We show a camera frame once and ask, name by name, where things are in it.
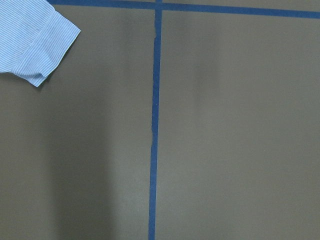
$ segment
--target striped cloth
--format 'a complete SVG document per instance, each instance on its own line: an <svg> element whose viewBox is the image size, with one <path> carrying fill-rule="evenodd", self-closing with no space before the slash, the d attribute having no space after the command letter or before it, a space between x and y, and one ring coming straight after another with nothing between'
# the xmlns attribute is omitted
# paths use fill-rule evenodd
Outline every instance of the striped cloth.
<svg viewBox="0 0 320 240"><path fill-rule="evenodd" d="M79 33L46 0L0 0L0 73L38 87Z"/></svg>

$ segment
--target blue line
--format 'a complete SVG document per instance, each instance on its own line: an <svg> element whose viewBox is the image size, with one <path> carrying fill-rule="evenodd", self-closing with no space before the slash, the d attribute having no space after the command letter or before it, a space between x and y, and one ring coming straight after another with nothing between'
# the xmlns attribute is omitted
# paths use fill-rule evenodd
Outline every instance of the blue line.
<svg viewBox="0 0 320 240"><path fill-rule="evenodd" d="M237 6L214 6L198 4L178 4L162 3L162 0L156 2L143 1L115 1L115 0L49 0L51 4L59 5L78 5L94 7L110 7L124 9L149 9L166 11L184 11L184 12L202 12L202 13L220 13L220 14L244 14L260 16L277 16L291 18L320 19L318 11L298 11L281 10L270 8L237 7Z"/></svg>
<svg viewBox="0 0 320 240"><path fill-rule="evenodd" d="M158 166L158 129L159 129L159 87L161 59L161 28L162 10L155 10L155 38L153 48L153 95L152 95L152 145L150 158L150 195L149 195L149 226L148 240L155 240L156 233L156 196Z"/></svg>

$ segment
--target shirt sleeve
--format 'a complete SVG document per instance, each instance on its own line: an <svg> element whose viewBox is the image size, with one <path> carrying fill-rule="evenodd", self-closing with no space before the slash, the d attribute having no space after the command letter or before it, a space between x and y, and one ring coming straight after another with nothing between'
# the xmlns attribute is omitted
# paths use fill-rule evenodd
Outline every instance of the shirt sleeve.
<svg viewBox="0 0 320 240"><path fill-rule="evenodd" d="M0 0L0 73L38 87L79 33L46 0Z"/></svg>

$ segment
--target horizontal blue line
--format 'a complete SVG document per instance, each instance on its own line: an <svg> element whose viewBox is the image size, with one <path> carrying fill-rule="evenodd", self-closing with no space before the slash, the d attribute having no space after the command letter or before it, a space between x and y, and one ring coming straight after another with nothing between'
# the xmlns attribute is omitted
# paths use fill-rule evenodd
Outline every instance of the horizontal blue line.
<svg viewBox="0 0 320 240"><path fill-rule="evenodd" d="M114 0L49 0L51 4L320 19L318 11Z"/></svg>

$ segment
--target striped sleeve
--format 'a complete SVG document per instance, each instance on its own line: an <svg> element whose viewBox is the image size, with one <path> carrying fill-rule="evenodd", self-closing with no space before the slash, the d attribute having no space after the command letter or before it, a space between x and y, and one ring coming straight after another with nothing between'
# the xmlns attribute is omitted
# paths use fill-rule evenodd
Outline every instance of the striped sleeve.
<svg viewBox="0 0 320 240"><path fill-rule="evenodd" d="M0 1L0 72L38 87L79 33L45 0Z"/></svg>

